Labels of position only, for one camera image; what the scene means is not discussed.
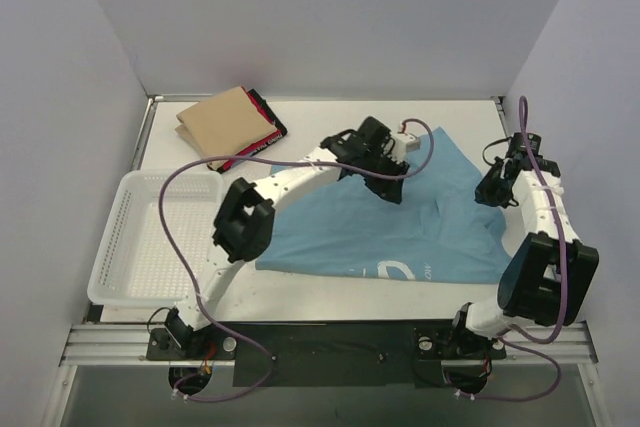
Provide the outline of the white perforated plastic basket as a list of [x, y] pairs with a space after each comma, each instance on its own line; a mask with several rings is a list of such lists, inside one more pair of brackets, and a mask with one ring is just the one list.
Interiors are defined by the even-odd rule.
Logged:
[[[122, 178], [87, 287], [92, 303], [168, 307], [192, 290], [160, 222], [159, 193], [168, 176], [167, 170], [137, 170]], [[166, 224], [195, 274], [206, 264], [224, 188], [219, 174], [196, 170], [180, 174], [165, 193]]]

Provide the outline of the light blue t shirt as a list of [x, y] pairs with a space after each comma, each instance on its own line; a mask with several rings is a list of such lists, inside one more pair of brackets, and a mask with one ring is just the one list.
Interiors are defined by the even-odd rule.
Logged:
[[405, 180], [399, 204], [352, 176], [325, 185], [276, 218], [259, 270], [454, 284], [495, 284], [511, 261], [501, 210], [480, 205], [481, 172], [441, 128], [422, 136], [435, 151]]

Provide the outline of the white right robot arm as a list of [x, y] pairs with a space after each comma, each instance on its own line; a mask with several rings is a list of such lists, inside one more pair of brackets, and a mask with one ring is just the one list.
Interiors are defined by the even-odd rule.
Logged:
[[553, 342], [572, 324], [599, 264], [599, 253], [572, 227], [563, 202], [560, 169], [540, 155], [540, 136], [517, 132], [506, 138], [475, 189], [475, 201], [520, 210], [525, 237], [498, 283], [494, 297], [465, 304], [446, 332], [458, 356], [476, 354], [510, 331], [529, 325], [551, 328]]

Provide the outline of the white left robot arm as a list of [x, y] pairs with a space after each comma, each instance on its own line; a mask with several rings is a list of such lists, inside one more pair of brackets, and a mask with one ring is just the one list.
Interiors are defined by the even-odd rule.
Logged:
[[259, 258], [272, 240], [278, 214], [322, 186], [359, 174], [382, 200], [398, 204], [409, 177], [407, 155], [420, 140], [405, 129], [391, 131], [368, 117], [358, 129], [326, 137], [303, 159], [281, 162], [280, 171], [249, 182], [232, 182], [213, 222], [213, 257], [201, 273], [188, 274], [193, 291], [167, 314], [170, 347], [184, 359], [205, 348], [202, 331], [231, 281], [247, 263]]

